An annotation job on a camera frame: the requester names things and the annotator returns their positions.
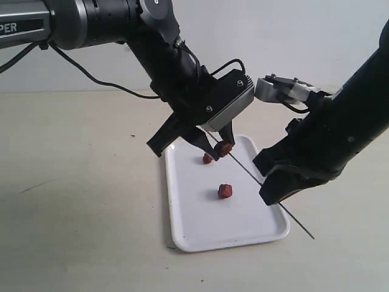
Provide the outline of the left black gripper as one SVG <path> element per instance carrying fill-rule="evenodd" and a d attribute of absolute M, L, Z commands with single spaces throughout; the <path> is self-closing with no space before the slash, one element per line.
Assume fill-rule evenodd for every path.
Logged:
<path fill-rule="evenodd" d="M 173 110 L 171 116 L 147 142 L 149 148 L 160 157 L 170 144 L 181 137 L 218 161 L 218 152 L 196 123 L 199 105 L 215 86 L 216 79 L 208 73 L 205 66 L 190 69 L 155 65 L 148 66 L 145 70 L 151 78 L 151 89 Z M 221 141 L 227 141 L 235 146 L 232 122 L 223 127 L 219 135 Z"/>

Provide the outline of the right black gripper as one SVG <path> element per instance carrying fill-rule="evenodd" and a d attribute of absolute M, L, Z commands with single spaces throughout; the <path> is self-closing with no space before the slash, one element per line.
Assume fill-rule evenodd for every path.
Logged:
<path fill-rule="evenodd" d="M 286 129 L 286 137 L 253 160 L 266 176 L 259 194 L 267 206 L 326 184 L 349 162 L 348 118 L 305 117 L 292 120 Z"/>

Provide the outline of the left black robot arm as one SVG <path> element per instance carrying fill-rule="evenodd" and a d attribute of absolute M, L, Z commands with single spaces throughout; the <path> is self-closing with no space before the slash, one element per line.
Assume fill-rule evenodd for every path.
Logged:
<path fill-rule="evenodd" d="M 177 138 L 213 159 L 234 145 L 232 116 L 214 123 L 236 98 L 244 71 L 214 78 L 180 36 L 171 1 L 2 1 L 1 47 L 24 49 L 1 66 L 6 71 L 36 47 L 69 50 L 126 44 L 151 79 L 152 97 L 172 115 L 148 141 L 160 156 Z"/>

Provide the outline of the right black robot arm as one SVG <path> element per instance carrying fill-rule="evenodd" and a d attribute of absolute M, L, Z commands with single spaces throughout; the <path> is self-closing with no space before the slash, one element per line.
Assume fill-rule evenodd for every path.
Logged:
<path fill-rule="evenodd" d="M 268 75 L 257 81 L 255 97 L 306 106 L 306 116 L 286 127 L 286 137 L 253 160 L 264 177 L 259 194 L 271 206 L 336 179 L 388 128 L 388 28 L 382 29 L 377 50 L 336 93 Z"/>

